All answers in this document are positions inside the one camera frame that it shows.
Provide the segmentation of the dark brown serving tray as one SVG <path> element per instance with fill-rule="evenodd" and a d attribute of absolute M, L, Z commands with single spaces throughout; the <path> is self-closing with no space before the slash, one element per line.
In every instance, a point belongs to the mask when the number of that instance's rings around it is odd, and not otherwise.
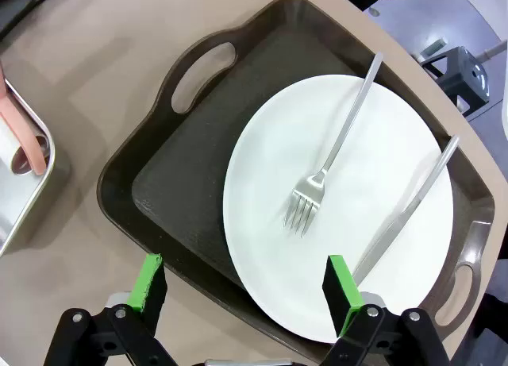
<path fill-rule="evenodd" d="M 383 54 L 373 85 L 394 92 L 424 120 L 442 149 L 460 147 L 361 289 L 399 314 L 444 305 L 456 269 L 473 283 L 459 314 L 438 326 L 451 342 L 471 317 L 485 248 L 508 225 L 508 184 L 443 92 L 369 17 L 340 2 L 274 0 L 244 24 L 188 48 L 164 79 L 153 107 L 104 167 L 98 202 L 140 247 L 238 318 L 318 362 L 334 342 L 304 338 L 272 320 L 249 295 L 230 256 L 223 194 L 235 145 L 255 112 L 284 88 L 320 75 L 362 79 Z"/>

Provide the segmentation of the pink-handled lint roller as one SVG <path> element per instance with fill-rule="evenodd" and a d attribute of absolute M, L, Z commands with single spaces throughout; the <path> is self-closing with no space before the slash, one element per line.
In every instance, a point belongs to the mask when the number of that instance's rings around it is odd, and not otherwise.
<path fill-rule="evenodd" d="M 49 141 L 8 87 L 0 63 L 0 161 L 15 175 L 43 175 Z"/>

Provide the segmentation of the dark striped flat object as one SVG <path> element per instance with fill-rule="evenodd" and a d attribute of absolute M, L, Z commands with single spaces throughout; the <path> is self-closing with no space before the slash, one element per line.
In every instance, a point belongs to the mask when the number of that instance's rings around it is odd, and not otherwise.
<path fill-rule="evenodd" d="M 0 41 L 44 0 L 0 0 Z"/>

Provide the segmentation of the green-black right gripper left finger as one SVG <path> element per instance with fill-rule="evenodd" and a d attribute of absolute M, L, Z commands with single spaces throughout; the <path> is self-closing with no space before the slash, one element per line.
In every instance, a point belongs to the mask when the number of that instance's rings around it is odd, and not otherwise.
<path fill-rule="evenodd" d="M 148 254 L 125 302 L 96 315 L 62 313 L 44 366 L 105 366 L 111 356 L 126 356 L 132 366 L 178 366 L 155 338 L 166 293 L 163 258 Z"/>

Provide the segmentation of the dark bulky object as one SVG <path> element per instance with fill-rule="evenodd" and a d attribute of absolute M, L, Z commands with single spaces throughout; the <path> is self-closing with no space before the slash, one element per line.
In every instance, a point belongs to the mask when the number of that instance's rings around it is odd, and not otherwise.
<path fill-rule="evenodd" d="M 472 322 L 473 333 L 479 337 L 485 329 L 508 344 L 508 302 L 484 294 Z"/>

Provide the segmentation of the silver fork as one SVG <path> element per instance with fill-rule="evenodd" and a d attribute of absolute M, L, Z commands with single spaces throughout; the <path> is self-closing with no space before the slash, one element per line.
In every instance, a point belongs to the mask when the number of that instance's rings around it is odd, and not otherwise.
<path fill-rule="evenodd" d="M 304 236 L 309 230 L 325 196 L 325 177 L 332 167 L 334 160 L 337 158 L 337 154 L 341 150 L 360 112 L 361 106 L 364 104 L 382 62 L 383 54 L 377 52 L 352 107 L 348 112 L 345 122 L 342 125 L 341 131 L 321 169 L 315 174 L 300 179 L 291 192 L 289 206 L 283 224 L 283 226 L 288 228 L 291 232 L 299 233 L 301 236 Z"/>

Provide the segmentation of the white round dinner plate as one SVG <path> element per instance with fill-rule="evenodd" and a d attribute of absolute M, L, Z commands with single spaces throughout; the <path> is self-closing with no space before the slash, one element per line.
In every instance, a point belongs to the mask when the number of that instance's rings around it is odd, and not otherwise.
<path fill-rule="evenodd" d="M 307 233 L 291 232 L 291 192 L 322 167 L 361 84 L 320 75 L 275 94 L 245 126 L 225 177 L 225 236 L 241 282 L 272 320 L 314 341 L 336 337 L 321 289 L 328 256 L 354 268 L 441 154 L 416 110 L 373 85 L 326 176 L 316 218 Z"/>

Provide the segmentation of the green-black right gripper right finger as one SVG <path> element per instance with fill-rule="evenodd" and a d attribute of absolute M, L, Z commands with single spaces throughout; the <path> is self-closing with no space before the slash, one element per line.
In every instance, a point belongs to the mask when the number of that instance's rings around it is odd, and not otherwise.
<path fill-rule="evenodd" d="M 369 354 L 383 356 L 389 366 L 450 366 L 426 311 L 396 315 L 366 303 L 342 256 L 327 258 L 322 290 L 338 339 L 321 366 L 361 366 Z"/>

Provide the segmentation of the dark grey plastic stool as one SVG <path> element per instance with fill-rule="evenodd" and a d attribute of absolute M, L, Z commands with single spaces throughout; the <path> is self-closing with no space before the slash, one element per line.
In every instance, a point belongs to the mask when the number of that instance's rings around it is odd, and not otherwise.
<path fill-rule="evenodd" d="M 469 116 L 490 101 L 483 65 L 464 47 L 452 48 L 420 63 L 456 108 Z"/>

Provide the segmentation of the silver table knife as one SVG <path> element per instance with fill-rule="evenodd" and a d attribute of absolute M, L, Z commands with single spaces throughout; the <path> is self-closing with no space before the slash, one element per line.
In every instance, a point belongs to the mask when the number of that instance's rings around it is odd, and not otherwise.
<path fill-rule="evenodd" d="M 406 223 L 410 220 L 416 209 L 419 207 L 425 196 L 429 193 L 430 189 L 437 181 L 440 174 L 446 168 L 448 162 L 452 158 L 453 153 L 456 151 L 460 137 L 458 135 L 452 136 L 445 147 L 444 151 L 439 156 L 432 171 L 427 176 L 425 182 L 421 185 L 420 189 L 410 201 L 408 206 L 392 220 L 385 230 L 375 237 L 365 249 L 359 263 L 356 265 L 352 273 L 352 278 L 357 286 L 359 286 L 368 274 L 372 271 L 374 266 L 379 262 L 384 253 L 389 249 L 396 237 L 402 232 Z"/>

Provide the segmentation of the rectangular stainless steel container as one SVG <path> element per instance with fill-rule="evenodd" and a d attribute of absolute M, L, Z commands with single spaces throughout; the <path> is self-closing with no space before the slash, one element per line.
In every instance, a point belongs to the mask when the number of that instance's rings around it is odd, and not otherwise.
<path fill-rule="evenodd" d="M 6 82 L 16 98 L 28 109 L 32 119 L 46 134 L 49 151 L 46 158 L 47 167 L 43 175 L 35 175 L 33 172 L 15 175 L 0 161 L 0 256 L 14 251 L 17 245 L 21 245 L 31 236 L 29 224 L 37 221 L 36 201 L 41 196 L 55 164 L 55 142 L 48 127 L 7 78 Z"/>

